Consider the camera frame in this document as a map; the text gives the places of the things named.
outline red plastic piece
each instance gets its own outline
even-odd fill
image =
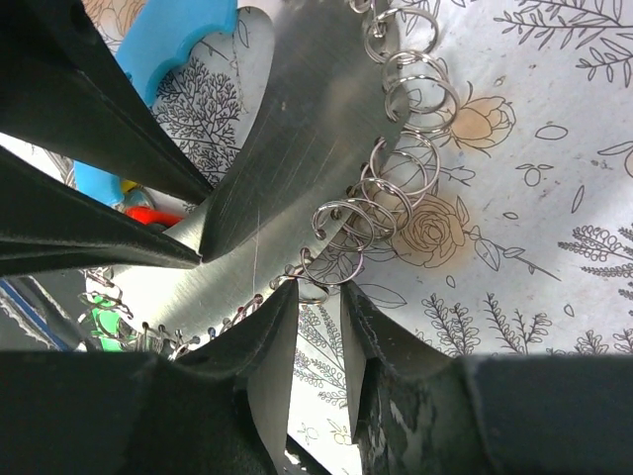
[[[155,211],[150,208],[146,208],[145,206],[132,206],[127,208],[126,215],[133,220],[137,220],[139,223],[143,223],[144,225],[158,223],[168,228],[171,228],[182,221],[182,218],[179,216]]]

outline floral patterned paper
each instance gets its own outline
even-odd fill
[[[112,50],[142,6],[85,3]],[[451,356],[633,353],[633,4],[398,5],[438,18],[437,55],[462,105],[450,130],[432,138],[442,157],[437,185],[398,237],[369,249],[357,283]],[[256,71],[271,36],[261,20],[242,12],[232,38],[200,42],[153,108],[212,182],[239,151],[265,87]],[[398,20],[403,42],[420,43],[423,21]],[[314,271],[336,278],[356,259],[327,251]],[[338,305],[334,295],[300,309],[288,430],[333,474],[357,475]]]

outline blue cord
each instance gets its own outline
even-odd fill
[[[27,318],[40,330],[40,332],[45,334],[52,341],[52,343],[57,346],[58,350],[72,351],[73,348],[69,347],[53,332],[50,331],[50,328],[42,319],[42,317],[40,317],[37,312],[33,310],[29,303],[24,300],[24,298],[6,280],[0,280],[0,288],[2,288],[7,294],[9,294],[9,297],[11,297],[13,302],[26,314]]]

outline metal plate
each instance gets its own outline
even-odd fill
[[[386,117],[381,66],[365,52],[363,18],[348,2],[289,0],[267,10],[275,50],[251,133],[212,197],[167,232],[206,263],[115,269],[135,328],[163,324],[204,342],[254,294],[269,296],[269,282],[298,264],[302,247],[317,255],[327,245],[311,227],[315,209],[358,181],[376,138],[388,149],[397,142],[402,123]],[[390,25],[388,48],[398,44]],[[331,222],[328,236],[341,225]]]

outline blue handle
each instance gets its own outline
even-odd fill
[[[191,48],[210,33],[232,33],[236,0],[149,0],[115,55],[132,86],[149,107],[162,78],[189,59]],[[113,206],[123,202],[121,179],[75,161],[77,190]]]

